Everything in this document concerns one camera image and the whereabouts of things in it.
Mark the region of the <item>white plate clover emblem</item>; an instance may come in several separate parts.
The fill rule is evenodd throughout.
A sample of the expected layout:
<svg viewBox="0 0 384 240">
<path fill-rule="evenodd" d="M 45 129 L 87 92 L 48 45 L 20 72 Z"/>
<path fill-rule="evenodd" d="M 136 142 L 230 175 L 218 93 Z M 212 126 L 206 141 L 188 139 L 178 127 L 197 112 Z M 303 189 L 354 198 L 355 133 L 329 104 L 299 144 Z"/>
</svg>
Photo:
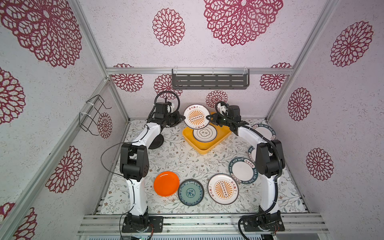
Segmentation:
<svg viewBox="0 0 384 240">
<path fill-rule="evenodd" d="M 193 137 L 200 143 L 212 142 L 218 135 L 215 127 L 208 125 L 203 129 L 193 130 Z"/>
</svg>

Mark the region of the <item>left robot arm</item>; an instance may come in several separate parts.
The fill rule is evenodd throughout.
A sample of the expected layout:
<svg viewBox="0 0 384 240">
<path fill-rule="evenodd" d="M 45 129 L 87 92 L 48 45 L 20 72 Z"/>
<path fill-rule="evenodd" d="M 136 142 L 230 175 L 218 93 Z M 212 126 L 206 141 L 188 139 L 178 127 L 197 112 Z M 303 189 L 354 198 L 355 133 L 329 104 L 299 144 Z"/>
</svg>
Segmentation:
<svg viewBox="0 0 384 240">
<path fill-rule="evenodd" d="M 148 211 L 145 192 L 145 177 L 150 168 L 148 149 L 156 142 L 161 146 L 161 132 L 166 127 L 174 127 L 184 120 L 171 102 L 154 104 L 154 111 L 142 132 L 132 141 L 121 146 L 120 173 L 130 188 L 130 214 L 143 216 Z"/>
</svg>

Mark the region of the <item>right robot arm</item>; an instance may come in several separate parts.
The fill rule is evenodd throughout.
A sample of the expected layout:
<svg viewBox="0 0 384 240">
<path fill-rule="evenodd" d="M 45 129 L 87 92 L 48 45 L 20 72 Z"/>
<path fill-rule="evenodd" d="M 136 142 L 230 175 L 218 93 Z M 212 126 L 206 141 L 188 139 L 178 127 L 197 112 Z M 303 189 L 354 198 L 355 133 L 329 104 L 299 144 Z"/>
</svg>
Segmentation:
<svg viewBox="0 0 384 240">
<path fill-rule="evenodd" d="M 279 180 L 285 167 L 282 143 L 256 131 L 242 120 L 240 107 L 220 101 L 215 106 L 216 113 L 207 119 L 214 125 L 227 126 L 238 137 L 251 144 L 256 150 L 256 169 L 262 179 L 262 214 L 275 214 L 279 211 Z"/>
</svg>

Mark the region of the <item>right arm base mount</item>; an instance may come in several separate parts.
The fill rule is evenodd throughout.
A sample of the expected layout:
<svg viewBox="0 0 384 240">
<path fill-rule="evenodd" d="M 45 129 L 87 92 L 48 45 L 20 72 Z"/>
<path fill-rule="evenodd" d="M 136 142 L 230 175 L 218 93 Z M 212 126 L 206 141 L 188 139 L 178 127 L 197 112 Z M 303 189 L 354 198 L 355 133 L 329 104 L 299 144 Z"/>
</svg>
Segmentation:
<svg viewBox="0 0 384 240">
<path fill-rule="evenodd" d="M 283 232 L 285 226 L 281 217 L 281 211 L 267 213 L 259 216 L 245 216 L 240 221 L 246 232 Z"/>
</svg>

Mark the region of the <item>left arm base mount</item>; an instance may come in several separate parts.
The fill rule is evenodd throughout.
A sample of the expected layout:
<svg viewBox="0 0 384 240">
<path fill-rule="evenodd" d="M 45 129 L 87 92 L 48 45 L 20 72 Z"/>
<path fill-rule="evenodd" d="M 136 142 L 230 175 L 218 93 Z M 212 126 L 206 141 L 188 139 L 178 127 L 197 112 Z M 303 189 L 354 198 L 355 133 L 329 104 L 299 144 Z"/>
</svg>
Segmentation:
<svg viewBox="0 0 384 240">
<path fill-rule="evenodd" d="M 128 214 L 123 221 L 122 233 L 161 233 L 164 217 L 149 215 L 134 216 Z"/>
</svg>

